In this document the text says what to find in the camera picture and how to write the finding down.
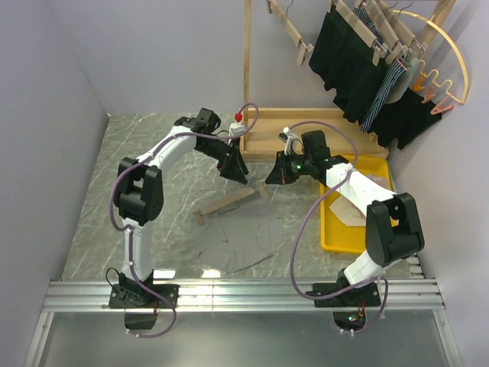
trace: pink hanger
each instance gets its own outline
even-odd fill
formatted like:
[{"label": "pink hanger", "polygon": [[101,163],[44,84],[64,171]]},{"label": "pink hanger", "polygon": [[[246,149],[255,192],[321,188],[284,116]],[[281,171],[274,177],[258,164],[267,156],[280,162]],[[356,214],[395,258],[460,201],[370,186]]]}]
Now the pink hanger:
[{"label": "pink hanger", "polygon": [[453,109],[453,105],[448,105],[446,107],[442,107],[443,103],[446,102],[446,100],[448,98],[452,97],[452,94],[448,94],[442,101],[440,101],[440,103],[438,105],[436,105],[432,110],[431,110],[431,114],[432,115],[437,115],[439,113],[443,113],[443,112],[447,112],[447,111],[450,111],[451,109]]},{"label": "pink hanger", "polygon": [[426,90],[422,103],[428,103],[433,98],[435,98],[436,94],[433,94],[434,91],[435,91],[435,84],[433,84],[428,88],[428,90]]}]

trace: yellow tray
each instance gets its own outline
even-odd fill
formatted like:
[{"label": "yellow tray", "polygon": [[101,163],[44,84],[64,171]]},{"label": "yellow tray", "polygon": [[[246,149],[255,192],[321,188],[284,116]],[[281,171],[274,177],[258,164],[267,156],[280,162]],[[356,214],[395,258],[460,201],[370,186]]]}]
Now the yellow tray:
[{"label": "yellow tray", "polygon": [[[343,157],[353,161],[353,155]],[[382,158],[360,156],[355,167],[362,174],[374,174],[387,178],[390,186],[389,166]],[[320,193],[323,195],[327,188],[321,183]],[[329,206],[339,197],[332,193],[321,202],[321,247],[324,251],[361,254],[365,250],[365,227],[348,227],[329,209]]]}]

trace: wooden frame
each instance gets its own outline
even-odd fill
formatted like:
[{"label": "wooden frame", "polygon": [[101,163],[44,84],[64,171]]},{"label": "wooden frame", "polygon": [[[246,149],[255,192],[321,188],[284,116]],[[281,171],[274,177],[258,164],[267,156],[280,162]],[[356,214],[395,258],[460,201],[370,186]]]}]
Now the wooden frame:
[{"label": "wooden frame", "polygon": [[[439,10],[443,3],[445,8]],[[452,9],[455,0],[439,0],[433,14],[433,21],[441,26]],[[249,102],[250,91],[250,48],[251,48],[251,0],[244,0],[244,72],[243,72],[243,98],[244,103]],[[304,120],[322,120],[344,131],[355,143],[359,154],[386,158],[389,151],[377,144],[371,135],[360,131],[358,124],[351,124],[342,118],[341,109],[308,109],[308,108],[260,108],[259,119],[253,129],[241,138],[241,153],[246,161],[274,161],[277,151],[283,149],[283,142],[278,139],[280,131],[294,122]],[[255,117],[254,110],[244,111],[244,123]],[[296,133],[312,129],[322,129],[326,132],[328,145],[333,154],[353,154],[350,144],[338,133],[319,125],[300,126]]]}]

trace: striped cloth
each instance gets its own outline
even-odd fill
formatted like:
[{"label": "striped cloth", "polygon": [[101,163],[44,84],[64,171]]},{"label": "striped cloth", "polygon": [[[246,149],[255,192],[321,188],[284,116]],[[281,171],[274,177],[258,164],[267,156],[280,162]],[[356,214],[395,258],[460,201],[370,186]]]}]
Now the striped cloth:
[{"label": "striped cloth", "polygon": [[381,34],[379,31],[376,29],[374,22],[370,18],[370,15],[368,15],[367,10],[365,7],[362,5],[358,9],[353,9],[353,12],[355,15],[358,17],[358,19],[361,20],[363,24],[367,26],[368,29],[377,37],[377,41],[379,41],[381,44],[384,43],[384,39],[382,38]]},{"label": "striped cloth", "polygon": [[395,60],[388,68],[387,72],[382,80],[382,84],[380,89],[375,96],[374,101],[372,102],[367,114],[361,120],[360,130],[363,132],[369,132],[372,122],[375,120],[382,106],[384,105],[387,97],[389,96],[389,92],[399,79],[401,75],[406,72],[406,68],[399,61]]}]

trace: robotic arm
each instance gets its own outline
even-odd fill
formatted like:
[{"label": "robotic arm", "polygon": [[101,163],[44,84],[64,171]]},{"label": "robotic arm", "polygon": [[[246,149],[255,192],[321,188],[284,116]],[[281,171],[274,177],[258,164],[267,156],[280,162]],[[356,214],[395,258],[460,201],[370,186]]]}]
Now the robotic arm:
[{"label": "robotic arm", "polygon": [[[117,186],[114,204],[122,217],[124,226],[132,228],[132,251],[134,261],[130,260],[130,232],[125,231],[125,261],[119,273],[118,296],[129,298],[135,306],[145,305],[151,298],[147,292],[136,283],[130,267],[141,282],[151,287],[153,284],[153,267],[151,264],[151,237],[153,221],[160,214],[164,204],[162,177],[187,152],[195,149],[205,155],[215,158],[220,176],[228,180],[246,184],[248,170],[239,151],[239,138],[233,138],[226,144],[220,140],[204,138],[195,135],[175,135],[194,132],[201,135],[212,135],[219,128],[221,120],[211,110],[201,109],[196,118],[181,117],[172,127],[169,135],[155,145],[154,148],[139,157],[124,158],[119,164],[118,176],[128,168],[149,159],[146,164],[130,171]],[[170,140],[155,155],[157,147],[163,141]]]},{"label": "robotic arm", "polygon": [[[337,191],[367,217],[365,251],[338,276],[340,288],[381,276],[390,266],[424,248],[416,202],[408,193],[380,187],[358,172],[341,155],[332,157],[322,131],[302,134],[303,154],[293,150],[299,137],[285,128],[279,138],[285,143],[277,152],[267,184],[291,184],[300,176],[311,176],[327,187],[335,187],[347,173],[350,179]],[[394,227],[390,219],[398,224]]]}]

